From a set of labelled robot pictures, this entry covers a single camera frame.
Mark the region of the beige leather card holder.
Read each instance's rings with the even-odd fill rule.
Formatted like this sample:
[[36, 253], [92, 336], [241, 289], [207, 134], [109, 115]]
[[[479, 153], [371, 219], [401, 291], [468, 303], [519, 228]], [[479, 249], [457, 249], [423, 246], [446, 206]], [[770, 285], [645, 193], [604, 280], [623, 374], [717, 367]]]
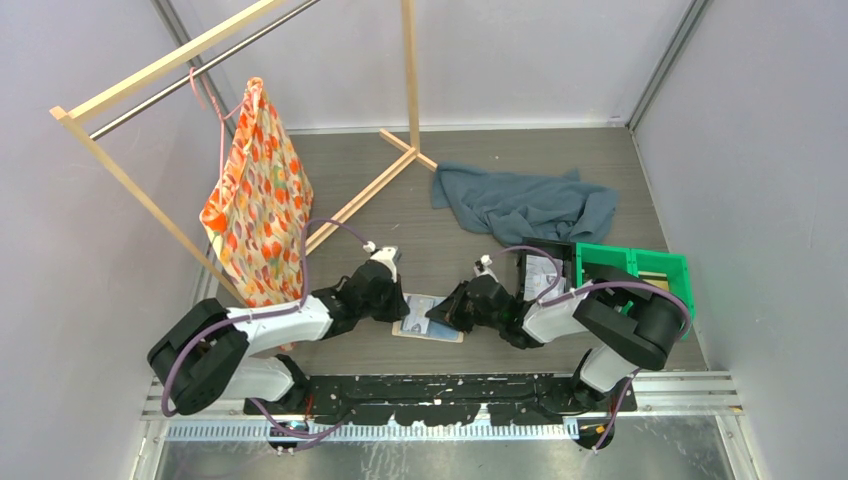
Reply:
[[462, 343], [464, 341], [463, 332], [426, 316], [426, 313], [440, 304], [444, 297], [406, 294], [405, 300], [410, 308], [410, 313], [402, 320], [393, 323], [393, 336], [447, 343]]

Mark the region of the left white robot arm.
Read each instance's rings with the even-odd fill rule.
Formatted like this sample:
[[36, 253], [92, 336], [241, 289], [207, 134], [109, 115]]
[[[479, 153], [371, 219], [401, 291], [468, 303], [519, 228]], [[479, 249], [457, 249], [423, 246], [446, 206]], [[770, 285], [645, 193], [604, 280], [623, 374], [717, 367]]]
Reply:
[[307, 398], [304, 376], [291, 360], [260, 353], [343, 335], [367, 318], [403, 319], [410, 308], [400, 258], [395, 246], [378, 248], [351, 276], [301, 301], [257, 308], [226, 308], [215, 298], [196, 303], [147, 355], [163, 386], [163, 414], [193, 415], [220, 399], [263, 400], [284, 414], [298, 412]]

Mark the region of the white blue credit card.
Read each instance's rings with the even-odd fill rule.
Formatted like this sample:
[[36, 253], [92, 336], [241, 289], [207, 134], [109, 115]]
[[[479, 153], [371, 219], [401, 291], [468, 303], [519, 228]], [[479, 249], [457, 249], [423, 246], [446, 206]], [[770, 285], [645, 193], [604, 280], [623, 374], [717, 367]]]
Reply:
[[401, 334], [426, 336], [430, 327], [430, 319], [425, 314], [439, 303], [439, 299], [425, 295], [409, 295], [406, 301], [410, 307], [410, 313], [401, 321], [399, 332]]

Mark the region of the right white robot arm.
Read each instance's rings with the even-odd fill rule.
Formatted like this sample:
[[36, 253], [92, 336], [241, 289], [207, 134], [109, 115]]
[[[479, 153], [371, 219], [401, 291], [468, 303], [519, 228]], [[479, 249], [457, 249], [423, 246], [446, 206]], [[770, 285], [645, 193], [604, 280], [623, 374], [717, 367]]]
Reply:
[[605, 403], [623, 379], [665, 367], [691, 325], [688, 306], [676, 295], [609, 265], [593, 265], [590, 279], [556, 298], [521, 300], [489, 272], [461, 283], [426, 316], [459, 331], [496, 330], [519, 349], [588, 332], [600, 341], [581, 359], [571, 397], [584, 410]]

